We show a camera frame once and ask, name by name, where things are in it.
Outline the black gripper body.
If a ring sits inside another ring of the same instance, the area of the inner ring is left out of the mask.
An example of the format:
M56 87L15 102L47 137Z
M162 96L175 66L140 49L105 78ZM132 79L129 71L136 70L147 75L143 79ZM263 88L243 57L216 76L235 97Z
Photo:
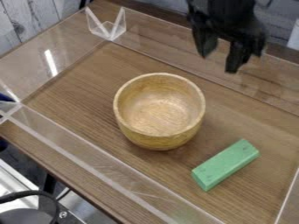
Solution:
M262 55L267 43L267 29L256 17L258 0L186 0L187 18L210 21L219 39L252 42L252 54Z

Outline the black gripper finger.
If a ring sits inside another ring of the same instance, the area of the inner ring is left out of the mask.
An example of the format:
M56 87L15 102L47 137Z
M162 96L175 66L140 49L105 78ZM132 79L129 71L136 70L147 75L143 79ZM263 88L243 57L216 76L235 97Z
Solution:
M215 32L211 21L191 21L192 37L199 55L206 58L216 49L219 43L218 33Z
M243 64L248 62L252 54L252 42L246 41L232 41L230 43L228 57L226 61L226 72L235 74Z

